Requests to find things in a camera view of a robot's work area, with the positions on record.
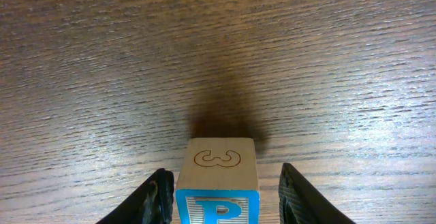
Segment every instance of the blue letter p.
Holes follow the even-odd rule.
[[[235,218],[242,212],[242,209],[238,204],[229,201],[201,200],[196,203],[203,206],[204,224],[217,224],[219,219]],[[225,214],[218,214],[218,206],[224,206],[229,209],[229,211]]]

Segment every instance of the carved number 3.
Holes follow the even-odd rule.
[[[211,150],[204,150],[197,153],[193,160],[197,165],[202,167],[234,167],[240,163],[239,153],[232,150],[228,150],[224,157],[213,157],[211,155]]]

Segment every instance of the blue frame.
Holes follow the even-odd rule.
[[[248,197],[248,223],[259,223],[260,194],[258,191],[179,189],[176,191],[176,201],[181,223],[191,224],[186,197]]]

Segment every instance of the wooden table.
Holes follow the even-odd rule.
[[[219,123],[256,138],[260,223],[283,162],[357,223],[436,222],[436,0],[0,0],[0,26],[0,223],[94,223]]]

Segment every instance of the alphabet block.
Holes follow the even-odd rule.
[[[178,177],[182,224],[258,224],[260,194],[250,138],[194,138]]]

